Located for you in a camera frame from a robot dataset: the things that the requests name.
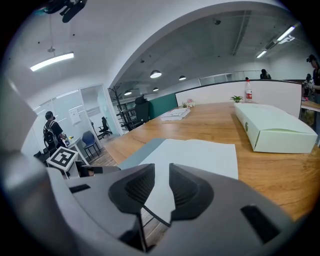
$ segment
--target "stack of papers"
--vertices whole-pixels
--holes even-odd
[[[178,108],[168,111],[160,116],[161,121],[176,121],[181,120],[190,112],[190,108]]]
[[[171,212],[175,209],[174,195],[169,185],[170,163],[238,179],[234,144],[166,139],[140,165],[155,164],[155,184],[144,205],[167,223],[170,223]]]

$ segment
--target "white box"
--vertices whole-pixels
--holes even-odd
[[[317,134],[298,118],[269,105],[237,103],[234,107],[253,151],[270,153],[312,151]]]

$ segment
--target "desk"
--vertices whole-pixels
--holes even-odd
[[[84,161],[84,163],[88,166],[88,165],[89,165],[88,161],[86,160],[86,158],[84,157],[84,155],[81,153],[79,147],[77,146],[77,143],[78,143],[78,142],[81,143],[80,138],[73,138],[73,139],[70,140],[69,142],[70,142],[70,144],[69,144],[69,146],[67,146],[66,148],[67,148],[67,149],[75,148],[75,150],[79,153],[79,156],[82,158],[82,160]]]
[[[155,118],[110,142],[106,149],[120,164],[154,138],[235,144],[239,180],[294,220],[312,209],[320,192],[320,148],[315,146],[310,154],[254,152],[233,103],[197,105],[180,121]]]
[[[301,101],[301,108],[306,110],[313,110],[320,112],[320,104],[317,104],[313,101]]]

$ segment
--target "black office chair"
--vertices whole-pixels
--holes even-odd
[[[107,120],[104,116],[102,117],[102,126],[99,126],[98,128],[100,129],[99,133],[102,133],[102,138],[106,135],[110,136],[110,134],[112,134],[112,132],[109,131],[109,127],[107,126]]]
[[[46,166],[47,164],[47,159],[50,157],[49,155],[49,151],[47,148],[43,149],[43,153],[41,153],[40,151],[36,154],[33,155],[33,157],[39,159],[43,164],[45,164]]]
[[[135,101],[135,114],[136,114],[136,119],[124,123],[121,126],[130,126],[131,129],[135,129],[144,123],[149,121],[149,104],[150,102],[144,98],[144,95],[141,95],[140,97],[136,98]]]

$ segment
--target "backpack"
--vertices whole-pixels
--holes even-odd
[[[43,127],[43,142],[49,152],[57,149],[57,146],[59,145],[57,136],[54,134],[53,130],[51,129],[54,123],[55,121],[52,120],[48,128],[46,127],[46,125],[44,125]]]

